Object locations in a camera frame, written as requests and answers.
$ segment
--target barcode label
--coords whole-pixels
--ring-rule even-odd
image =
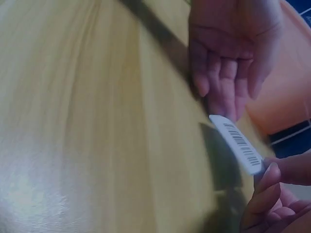
[[[241,131],[223,116],[210,115],[209,118],[245,169],[252,175],[262,172],[262,157]]]
[[[249,163],[252,166],[256,166],[256,165],[261,164],[261,161],[258,160],[257,156],[249,148],[249,146],[247,145],[246,141],[243,139],[243,137],[236,130],[236,127],[231,125],[231,124],[226,124],[226,123],[224,124],[224,126],[228,130],[228,132],[232,136],[232,138],[235,140],[237,145],[240,147],[241,152],[247,158]]]

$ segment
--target wooden surface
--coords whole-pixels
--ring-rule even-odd
[[[1,232],[236,232],[252,178],[186,82],[188,13],[0,0]]]

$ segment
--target hand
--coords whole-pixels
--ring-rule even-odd
[[[281,32],[279,0],[192,1],[190,67],[211,114],[241,117],[272,70]]]
[[[241,233],[309,232],[311,201],[298,200],[280,182],[311,185],[311,154],[265,162],[270,165],[255,182],[255,192],[241,220]]]

